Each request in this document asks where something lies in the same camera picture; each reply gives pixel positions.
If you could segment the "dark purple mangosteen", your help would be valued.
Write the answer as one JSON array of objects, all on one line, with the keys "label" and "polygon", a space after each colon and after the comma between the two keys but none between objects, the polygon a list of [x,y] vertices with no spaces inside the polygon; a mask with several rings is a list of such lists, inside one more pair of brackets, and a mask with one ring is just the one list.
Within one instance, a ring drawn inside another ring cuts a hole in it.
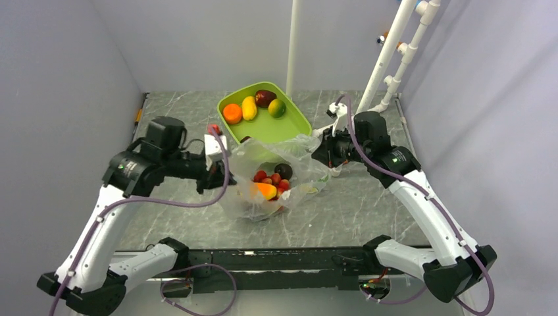
[{"label": "dark purple mangosteen", "polygon": [[290,180],[293,176],[293,169],[289,164],[280,163],[275,166],[274,173],[279,174],[282,180]]}]

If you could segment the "clear plastic bag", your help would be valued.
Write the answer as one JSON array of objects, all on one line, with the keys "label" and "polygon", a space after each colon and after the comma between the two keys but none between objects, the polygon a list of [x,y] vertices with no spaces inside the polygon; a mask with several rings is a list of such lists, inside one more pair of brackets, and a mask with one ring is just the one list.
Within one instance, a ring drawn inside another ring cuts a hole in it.
[{"label": "clear plastic bag", "polygon": [[[229,158],[230,171],[237,181],[229,186],[219,205],[235,219],[262,221],[281,211],[291,210],[325,188],[330,171],[311,157],[320,145],[317,138],[298,135],[275,144],[250,139],[233,150]],[[257,171],[274,173],[277,164],[286,163],[293,169],[290,189],[279,198],[265,200],[255,191],[253,177]]]}]

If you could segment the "orange yellow fake mango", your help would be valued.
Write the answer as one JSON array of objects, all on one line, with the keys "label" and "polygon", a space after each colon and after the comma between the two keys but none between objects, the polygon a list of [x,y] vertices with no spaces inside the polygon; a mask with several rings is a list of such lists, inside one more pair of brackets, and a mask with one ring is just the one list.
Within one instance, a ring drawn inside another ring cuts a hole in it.
[{"label": "orange yellow fake mango", "polygon": [[277,195],[277,187],[272,184],[255,182],[253,185],[255,191],[261,194],[265,200],[272,200]]}]

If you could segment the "red grape bunch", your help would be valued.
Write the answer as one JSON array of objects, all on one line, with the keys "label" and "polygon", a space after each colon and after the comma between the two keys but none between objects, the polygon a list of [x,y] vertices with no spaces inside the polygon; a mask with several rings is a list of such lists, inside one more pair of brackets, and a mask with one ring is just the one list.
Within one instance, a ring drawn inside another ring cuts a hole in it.
[{"label": "red grape bunch", "polygon": [[253,182],[261,182],[261,183],[268,183],[272,184],[277,187],[277,195],[275,197],[279,198],[283,192],[290,189],[290,181],[289,180],[282,180],[279,174],[273,173],[272,175],[268,175],[265,171],[257,171],[255,176],[253,177]]}]

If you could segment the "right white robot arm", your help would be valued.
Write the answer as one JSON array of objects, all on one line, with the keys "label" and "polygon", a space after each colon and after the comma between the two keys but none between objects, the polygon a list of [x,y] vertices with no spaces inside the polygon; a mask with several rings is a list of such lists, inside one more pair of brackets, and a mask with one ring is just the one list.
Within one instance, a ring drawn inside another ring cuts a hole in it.
[{"label": "right white robot arm", "polygon": [[330,168],[348,162],[366,165],[368,173],[407,208],[431,245],[427,251],[381,235],[363,246],[364,268],[370,273],[393,268],[418,278],[445,303],[485,280],[488,303],[481,315],[487,315],[495,300],[488,273],[497,259],[494,249],[479,245],[459,226],[438,201],[416,157],[406,147],[391,143],[379,113],[365,111],[351,117],[328,110],[327,114],[336,121],[322,131],[313,158]]}]

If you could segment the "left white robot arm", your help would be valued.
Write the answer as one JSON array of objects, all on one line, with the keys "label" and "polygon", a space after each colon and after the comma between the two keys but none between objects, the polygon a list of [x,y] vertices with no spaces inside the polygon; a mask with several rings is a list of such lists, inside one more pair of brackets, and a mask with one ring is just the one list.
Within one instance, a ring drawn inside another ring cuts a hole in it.
[{"label": "left white robot arm", "polygon": [[150,278],[211,270],[210,257],[191,255],[189,247],[170,237],[132,258],[113,261],[137,208],[153,201],[153,189],[165,179],[194,180],[199,194],[214,188],[225,192],[234,185],[228,142],[218,126],[208,127],[200,153],[187,151],[186,138],[181,120],[157,117],[143,137],[110,160],[87,225],[57,270],[39,277],[40,290],[82,315],[110,315],[128,292]]}]

